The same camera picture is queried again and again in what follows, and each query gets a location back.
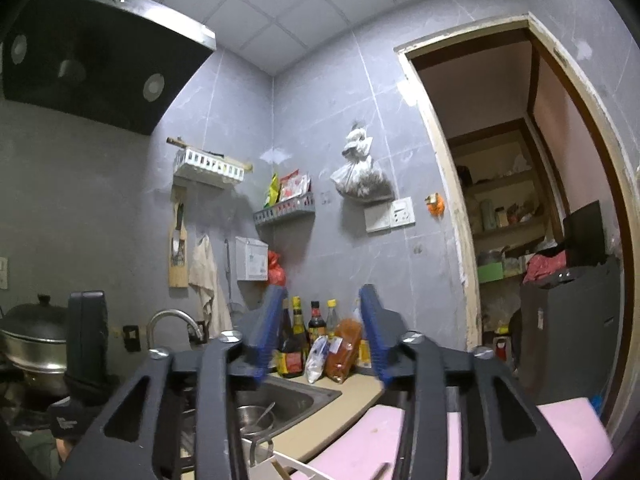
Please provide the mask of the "white wall basket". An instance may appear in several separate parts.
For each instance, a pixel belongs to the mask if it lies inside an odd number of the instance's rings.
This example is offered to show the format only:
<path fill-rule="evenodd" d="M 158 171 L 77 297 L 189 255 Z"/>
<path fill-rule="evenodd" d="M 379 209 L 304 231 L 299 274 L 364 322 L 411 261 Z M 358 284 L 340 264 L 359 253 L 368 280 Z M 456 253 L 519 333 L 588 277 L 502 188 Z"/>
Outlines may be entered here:
<path fill-rule="evenodd" d="M 174 160 L 174 177 L 214 186 L 233 188 L 244 181 L 254 167 L 227 155 L 199 150 L 180 138 L 168 136 L 166 143 L 178 148 Z"/>

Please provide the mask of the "white wall box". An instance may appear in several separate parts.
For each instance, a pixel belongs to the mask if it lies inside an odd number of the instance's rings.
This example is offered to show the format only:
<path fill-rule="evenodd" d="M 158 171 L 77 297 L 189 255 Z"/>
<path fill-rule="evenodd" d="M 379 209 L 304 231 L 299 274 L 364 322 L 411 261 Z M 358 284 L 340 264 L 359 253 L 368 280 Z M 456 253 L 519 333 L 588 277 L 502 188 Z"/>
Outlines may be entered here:
<path fill-rule="evenodd" d="M 249 237 L 235 237 L 235 274 L 238 281 L 268 281 L 268 245 Z"/>

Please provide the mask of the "steel pot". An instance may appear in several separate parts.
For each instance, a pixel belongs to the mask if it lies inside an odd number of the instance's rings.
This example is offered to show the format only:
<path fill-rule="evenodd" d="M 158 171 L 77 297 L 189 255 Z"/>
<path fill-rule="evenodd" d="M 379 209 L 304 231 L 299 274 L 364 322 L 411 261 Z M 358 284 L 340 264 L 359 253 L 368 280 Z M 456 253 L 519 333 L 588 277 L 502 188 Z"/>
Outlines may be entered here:
<path fill-rule="evenodd" d="M 35 304 L 19 304 L 1 318 L 1 352 L 25 382 L 50 396 L 67 396 L 67 310 L 39 294 Z"/>

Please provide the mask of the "white wall switch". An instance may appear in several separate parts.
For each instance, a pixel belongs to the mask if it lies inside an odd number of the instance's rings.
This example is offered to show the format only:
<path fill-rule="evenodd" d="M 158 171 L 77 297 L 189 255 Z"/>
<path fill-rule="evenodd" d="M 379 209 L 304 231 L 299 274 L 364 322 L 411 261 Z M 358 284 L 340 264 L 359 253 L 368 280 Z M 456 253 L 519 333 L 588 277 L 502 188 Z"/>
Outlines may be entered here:
<path fill-rule="evenodd" d="M 380 203 L 364 210 L 366 232 L 376 233 L 416 223 L 411 197 Z"/>

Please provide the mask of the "black monitor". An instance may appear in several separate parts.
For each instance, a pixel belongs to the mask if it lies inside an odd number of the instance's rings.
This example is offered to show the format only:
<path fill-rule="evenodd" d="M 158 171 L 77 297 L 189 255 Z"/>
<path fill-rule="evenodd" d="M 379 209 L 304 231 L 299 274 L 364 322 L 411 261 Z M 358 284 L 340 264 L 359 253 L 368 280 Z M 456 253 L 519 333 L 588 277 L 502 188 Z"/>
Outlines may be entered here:
<path fill-rule="evenodd" d="M 568 266 L 598 266 L 605 263 L 605 236 L 598 200 L 569 214 L 563 220 L 563 228 Z"/>

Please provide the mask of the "grey wall shelf basket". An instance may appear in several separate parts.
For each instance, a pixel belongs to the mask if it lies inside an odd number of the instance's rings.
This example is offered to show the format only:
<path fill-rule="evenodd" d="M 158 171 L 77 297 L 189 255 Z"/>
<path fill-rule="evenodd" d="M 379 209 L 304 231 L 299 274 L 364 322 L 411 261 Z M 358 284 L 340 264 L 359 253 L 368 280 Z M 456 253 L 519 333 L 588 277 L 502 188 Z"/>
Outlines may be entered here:
<path fill-rule="evenodd" d="M 256 211 L 253 214 L 255 226 L 270 226 L 307 214 L 314 214 L 314 193 L 307 192 L 304 195 L 290 198 L 281 203 Z"/>

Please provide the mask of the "oil jug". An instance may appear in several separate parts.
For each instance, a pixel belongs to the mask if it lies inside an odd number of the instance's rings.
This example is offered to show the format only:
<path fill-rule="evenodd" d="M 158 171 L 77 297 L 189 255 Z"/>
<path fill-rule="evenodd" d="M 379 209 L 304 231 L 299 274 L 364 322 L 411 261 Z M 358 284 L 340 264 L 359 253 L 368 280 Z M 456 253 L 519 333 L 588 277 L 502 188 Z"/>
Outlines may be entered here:
<path fill-rule="evenodd" d="M 354 310 L 354 319 L 360 324 L 361 328 L 357 367 L 361 368 L 362 370 L 372 370 L 371 351 L 369 343 L 367 341 L 366 329 L 364 328 L 360 307 L 356 307 L 356 309 Z"/>

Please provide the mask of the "hanging beige towel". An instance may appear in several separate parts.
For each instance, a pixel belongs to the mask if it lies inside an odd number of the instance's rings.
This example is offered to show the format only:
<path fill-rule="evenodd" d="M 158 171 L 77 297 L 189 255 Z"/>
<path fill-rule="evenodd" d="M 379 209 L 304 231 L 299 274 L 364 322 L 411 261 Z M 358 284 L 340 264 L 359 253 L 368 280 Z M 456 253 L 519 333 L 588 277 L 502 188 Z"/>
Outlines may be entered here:
<path fill-rule="evenodd" d="M 219 283 L 213 247 L 208 235 L 204 235 L 194 248 L 189 284 L 200 298 L 209 337 L 216 338 L 222 332 L 232 330 L 229 307 Z"/>

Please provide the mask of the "black range hood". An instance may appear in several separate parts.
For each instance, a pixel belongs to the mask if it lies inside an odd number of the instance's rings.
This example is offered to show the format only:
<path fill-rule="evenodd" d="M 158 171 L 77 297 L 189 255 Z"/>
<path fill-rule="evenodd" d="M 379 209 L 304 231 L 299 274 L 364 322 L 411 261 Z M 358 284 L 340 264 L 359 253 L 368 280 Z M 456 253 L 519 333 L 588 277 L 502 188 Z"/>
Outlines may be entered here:
<path fill-rule="evenodd" d="M 28 0 L 3 41 L 3 94 L 148 136 L 215 49 L 154 0 Z"/>

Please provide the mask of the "red cloth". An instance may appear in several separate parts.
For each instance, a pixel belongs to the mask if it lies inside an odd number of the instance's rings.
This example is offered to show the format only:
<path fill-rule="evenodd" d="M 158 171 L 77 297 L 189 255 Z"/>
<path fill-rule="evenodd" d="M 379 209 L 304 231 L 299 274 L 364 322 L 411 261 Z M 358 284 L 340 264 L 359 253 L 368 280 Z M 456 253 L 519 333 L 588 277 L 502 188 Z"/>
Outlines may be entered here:
<path fill-rule="evenodd" d="M 566 251 L 561 250 L 554 256 L 541 254 L 533 255 L 527 263 L 527 269 L 523 278 L 524 283 L 536 282 L 548 278 L 559 270 L 566 268 Z"/>

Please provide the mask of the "hanging plastic bag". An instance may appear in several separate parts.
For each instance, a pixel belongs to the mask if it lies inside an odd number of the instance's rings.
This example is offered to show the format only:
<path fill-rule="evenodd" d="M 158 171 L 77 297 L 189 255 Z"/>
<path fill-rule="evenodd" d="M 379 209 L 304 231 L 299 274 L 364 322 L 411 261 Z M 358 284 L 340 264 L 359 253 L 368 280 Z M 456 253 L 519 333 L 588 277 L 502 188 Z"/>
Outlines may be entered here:
<path fill-rule="evenodd" d="M 345 138 L 342 156 L 343 166 L 331 174 L 337 193 L 343 198 L 363 204 L 373 204 L 391 200 L 394 191 L 390 178 L 375 162 L 371 155 L 372 136 L 358 124 Z"/>

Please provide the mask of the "steel sink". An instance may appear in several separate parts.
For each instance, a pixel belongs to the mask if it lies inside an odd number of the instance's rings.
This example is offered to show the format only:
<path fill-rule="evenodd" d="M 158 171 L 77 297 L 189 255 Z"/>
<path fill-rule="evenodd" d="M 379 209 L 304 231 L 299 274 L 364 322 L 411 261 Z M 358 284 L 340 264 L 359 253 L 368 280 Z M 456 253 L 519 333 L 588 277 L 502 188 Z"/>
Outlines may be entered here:
<path fill-rule="evenodd" d="M 241 436 L 275 437 L 335 401 L 341 393 L 328 388 L 268 377 L 256 390 L 236 394 Z"/>

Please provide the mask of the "orange snack bag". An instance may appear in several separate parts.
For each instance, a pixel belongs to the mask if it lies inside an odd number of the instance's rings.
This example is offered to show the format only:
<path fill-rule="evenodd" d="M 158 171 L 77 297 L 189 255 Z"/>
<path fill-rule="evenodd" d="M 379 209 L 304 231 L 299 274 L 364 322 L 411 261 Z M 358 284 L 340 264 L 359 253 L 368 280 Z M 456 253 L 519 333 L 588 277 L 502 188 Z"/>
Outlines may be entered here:
<path fill-rule="evenodd" d="M 358 358 L 362 337 L 362 325 L 354 318 L 345 318 L 338 323 L 331 340 L 324 371 L 334 382 L 341 384 L 349 375 Z"/>

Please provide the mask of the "white plastic utensil holder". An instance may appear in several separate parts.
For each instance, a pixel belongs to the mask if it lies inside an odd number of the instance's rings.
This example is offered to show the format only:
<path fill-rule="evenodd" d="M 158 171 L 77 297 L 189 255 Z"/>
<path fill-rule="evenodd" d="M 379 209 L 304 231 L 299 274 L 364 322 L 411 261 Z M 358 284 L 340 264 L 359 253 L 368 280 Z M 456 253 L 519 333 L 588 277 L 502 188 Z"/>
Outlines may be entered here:
<path fill-rule="evenodd" d="M 243 455 L 245 458 L 247 475 L 250 480 L 267 480 L 267 479 L 308 479 L 308 480 L 321 480 L 329 479 L 327 476 L 318 469 L 311 467 L 307 464 L 303 464 L 294 458 L 285 454 L 279 453 L 276 450 L 273 452 L 273 456 L 269 460 L 265 460 L 261 464 L 255 467 L 251 467 L 248 464 L 248 445 L 250 444 L 250 438 L 242 437 Z"/>

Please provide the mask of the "wooden storage shelf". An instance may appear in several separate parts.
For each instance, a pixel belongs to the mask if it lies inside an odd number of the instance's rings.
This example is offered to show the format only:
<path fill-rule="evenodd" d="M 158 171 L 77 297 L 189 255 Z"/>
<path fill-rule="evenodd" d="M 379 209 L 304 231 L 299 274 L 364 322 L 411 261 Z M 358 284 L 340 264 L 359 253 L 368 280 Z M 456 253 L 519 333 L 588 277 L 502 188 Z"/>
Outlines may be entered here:
<path fill-rule="evenodd" d="M 563 237 L 562 198 L 523 118 L 448 140 L 473 237 L 478 282 L 520 278 Z"/>

